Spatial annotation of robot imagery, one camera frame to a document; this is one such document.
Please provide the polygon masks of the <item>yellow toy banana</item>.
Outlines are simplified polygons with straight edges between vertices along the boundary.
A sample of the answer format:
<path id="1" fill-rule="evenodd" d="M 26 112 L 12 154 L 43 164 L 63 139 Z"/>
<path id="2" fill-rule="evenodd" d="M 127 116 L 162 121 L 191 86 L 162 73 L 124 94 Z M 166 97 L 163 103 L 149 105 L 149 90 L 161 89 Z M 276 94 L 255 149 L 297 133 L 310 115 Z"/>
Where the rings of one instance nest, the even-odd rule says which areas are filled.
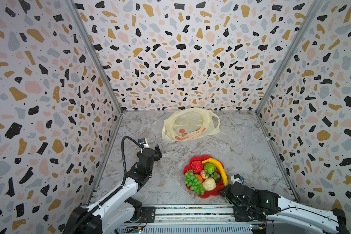
<path id="1" fill-rule="evenodd" d="M 203 164 L 206 164 L 206 163 L 211 163 L 211 164 L 213 164 L 213 165 L 219 170 L 224 186 L 225 186 L 225 187 L 228 186 L 227 174 L 225 173 L 224 167 L 223 167 L 223 165 L 220 163 L 220 161 L 218 161 L 218 160 L 216 160 L 216 159 L 213 159 L 213 158 L 209 158 L 209 159 L 207 159 L 207 160 L 202 161 L 202 163 L 203 163 Z"/>

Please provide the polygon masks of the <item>cream white toy fruit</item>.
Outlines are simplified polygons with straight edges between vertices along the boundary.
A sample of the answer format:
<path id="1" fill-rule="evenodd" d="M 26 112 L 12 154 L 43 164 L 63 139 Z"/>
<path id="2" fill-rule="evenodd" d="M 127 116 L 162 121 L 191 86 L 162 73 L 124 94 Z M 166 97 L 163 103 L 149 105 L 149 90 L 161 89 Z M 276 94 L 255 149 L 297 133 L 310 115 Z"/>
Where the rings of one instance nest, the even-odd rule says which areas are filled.
<path id="1" fill-rule="evenodd" d="M 212 177 L 209 177 L 204 180 L 204 182 L 202 183 L 202 186 L 205 191 L 212 191 L 217 187 L 217 184 Z"/>

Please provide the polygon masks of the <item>green toy grape bunch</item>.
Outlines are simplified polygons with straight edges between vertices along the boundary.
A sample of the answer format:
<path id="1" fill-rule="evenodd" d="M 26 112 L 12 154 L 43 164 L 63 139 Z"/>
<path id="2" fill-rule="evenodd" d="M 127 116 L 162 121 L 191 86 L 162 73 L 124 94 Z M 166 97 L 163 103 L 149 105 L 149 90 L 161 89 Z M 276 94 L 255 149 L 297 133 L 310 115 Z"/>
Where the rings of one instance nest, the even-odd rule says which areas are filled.
<path id="1" fill-rule="evenodd" d="M 202 180 L 199 179 L 199 175 L 194 174 L 192 171 L 185 173 L 185 185 L 197 195 L 204 195 L 206 192 L 202 185 Z"/>

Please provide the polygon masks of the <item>red flower-shaped plate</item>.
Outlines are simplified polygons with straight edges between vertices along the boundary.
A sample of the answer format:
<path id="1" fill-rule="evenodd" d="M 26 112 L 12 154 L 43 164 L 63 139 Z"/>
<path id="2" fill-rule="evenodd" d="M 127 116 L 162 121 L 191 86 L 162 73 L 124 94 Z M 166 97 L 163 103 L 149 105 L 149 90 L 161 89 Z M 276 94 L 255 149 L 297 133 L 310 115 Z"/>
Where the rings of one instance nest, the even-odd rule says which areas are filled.
<path id="1" fill-rule="evenodd" d="M 228 185 L 224 164 L 210 155 L 195 156 L 183 169 L 186 188 L 199 198 L 218 197 Z"/>

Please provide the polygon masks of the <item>green wrinkled toy fruit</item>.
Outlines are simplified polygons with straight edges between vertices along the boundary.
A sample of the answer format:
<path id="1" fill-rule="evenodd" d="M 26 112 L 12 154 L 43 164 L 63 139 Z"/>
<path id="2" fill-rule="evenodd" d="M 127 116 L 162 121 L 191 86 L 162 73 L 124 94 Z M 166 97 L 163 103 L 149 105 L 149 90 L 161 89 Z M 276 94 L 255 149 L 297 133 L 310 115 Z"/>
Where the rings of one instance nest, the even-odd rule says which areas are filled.
<path id="1" fill-rule="evenodd" d="M 212 163 L 206 163 L 204 164 L 204 171 L 208 174 L 211 175 L 216 171 L 216 166 L 213 165 Z"/>

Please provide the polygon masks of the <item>red toy fruit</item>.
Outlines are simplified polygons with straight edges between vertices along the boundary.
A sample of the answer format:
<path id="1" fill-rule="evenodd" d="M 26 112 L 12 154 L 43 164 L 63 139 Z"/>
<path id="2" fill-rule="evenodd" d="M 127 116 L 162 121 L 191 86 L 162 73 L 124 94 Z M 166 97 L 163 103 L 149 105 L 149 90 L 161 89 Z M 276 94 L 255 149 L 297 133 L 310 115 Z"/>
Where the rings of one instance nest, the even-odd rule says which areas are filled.
<path id="1" fill-rule="evenodd" d="M 199 174 L 203 170 L 204 166 L 201 161 L 193 161 L 191 163 L 191 168 L 194 174 Z"/>

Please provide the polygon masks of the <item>yellow plastic fruit-print bag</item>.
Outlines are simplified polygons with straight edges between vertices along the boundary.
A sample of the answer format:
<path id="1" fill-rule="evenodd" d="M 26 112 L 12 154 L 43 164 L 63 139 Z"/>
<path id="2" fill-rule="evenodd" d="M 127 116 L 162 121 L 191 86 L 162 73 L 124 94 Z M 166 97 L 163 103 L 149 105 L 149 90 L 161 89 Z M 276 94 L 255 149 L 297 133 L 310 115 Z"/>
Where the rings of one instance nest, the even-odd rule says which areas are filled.
<path id="1" fill-rule="evenodd" d="M 162 128 L 162 138 L 171 142 L 190 141 L 218 133 L 220 118 L 202 108 L 176 111 L 164 121 Z"/>

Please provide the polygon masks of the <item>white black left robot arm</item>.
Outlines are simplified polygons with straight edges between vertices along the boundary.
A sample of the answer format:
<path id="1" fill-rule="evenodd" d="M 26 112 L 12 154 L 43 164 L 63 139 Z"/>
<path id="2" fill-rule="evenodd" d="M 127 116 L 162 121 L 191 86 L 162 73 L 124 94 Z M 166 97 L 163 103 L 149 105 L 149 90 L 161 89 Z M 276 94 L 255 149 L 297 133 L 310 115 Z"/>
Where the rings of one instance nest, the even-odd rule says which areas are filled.
<path id="1" fill-rule="evenodd" d="M 79 206 L 71 213 L 64 234 L 113 234 L 125 222 L 149 220 L 135 195 L 152 177 L 154 162 L 162 158 L 158 145 L 137 153 L 138 162 L 127 172 L 125 184 L 119 185 L 97 202 Z"/>

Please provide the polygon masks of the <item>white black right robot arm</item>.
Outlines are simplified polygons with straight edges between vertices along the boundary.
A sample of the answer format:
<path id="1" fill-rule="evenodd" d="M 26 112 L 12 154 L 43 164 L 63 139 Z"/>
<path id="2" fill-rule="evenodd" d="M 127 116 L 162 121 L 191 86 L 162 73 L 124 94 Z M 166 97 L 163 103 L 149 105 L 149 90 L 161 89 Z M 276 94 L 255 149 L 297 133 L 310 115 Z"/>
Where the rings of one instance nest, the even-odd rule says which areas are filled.
<path id="1" fill-rule="evenodd" d="M 238 182 L 217 193 L 233 205 L 236 221 L 281 221 L 319 234 L 349 233 L 345 213 L 338 208 L 316 209 Z"/>

